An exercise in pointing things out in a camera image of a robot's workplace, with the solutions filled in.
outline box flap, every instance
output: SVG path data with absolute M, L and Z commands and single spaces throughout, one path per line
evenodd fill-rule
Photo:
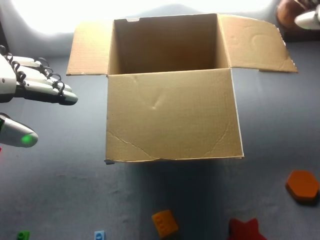
M 79 24 L 74 32 L 66 74 L 107 75 L 113 21 Z
M 229 68 L 109 76 L 106 159 L 243 156 Z
M 218 22 L 229 67 L 298 72 L 279 30 L 273 24 L 220 14 Z

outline gray backdrop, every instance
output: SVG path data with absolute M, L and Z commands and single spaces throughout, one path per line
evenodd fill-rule
M 108 240 L 157 240 L 151 215 L 165 209 L 182 240 L 224 240 L 232 217 L 256 217 L 269 240 L 318 240 L 320 209 L 298 205 L 285 182 L 294 169 L 320 180 L 320 44 L 287 47 L 298 74 L 232 70 L 244 159 L 105 165 L 104 76 L 64 77 L 74 106 L 0 104 L 39 135 L 30 149 L 1 146 L 0 240 L 20 230 L 31 240 L 87 240 L 99 230 Z M 68 56 L 48 60 L 66 72 Z

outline orange building block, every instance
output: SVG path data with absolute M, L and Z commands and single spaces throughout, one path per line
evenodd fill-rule
M 317 199 L 319 182 L 309 171 L 294 170 L 291 172 L 285 187 L 295 200 L 301 203 L 309 203 Z
M 156 213 L 152 216 L 152 220 L 161 239 L 178 231 L 178 225 L 170 210 Z

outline red star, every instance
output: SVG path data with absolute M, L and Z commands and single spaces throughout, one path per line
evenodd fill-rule
M 267 240 L 259 233 L 259 225 L 256 218 L 245 223 L 232 218 L 229 222 L 229 229 L 230 237 L 228 240 Z

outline brown box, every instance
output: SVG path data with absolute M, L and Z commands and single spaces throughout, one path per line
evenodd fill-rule
M 210 13 L 84 22 L 67 75 L 108 76 L 108 160 L 242 158 L 231 68 L 297 72 L 273 24 Z

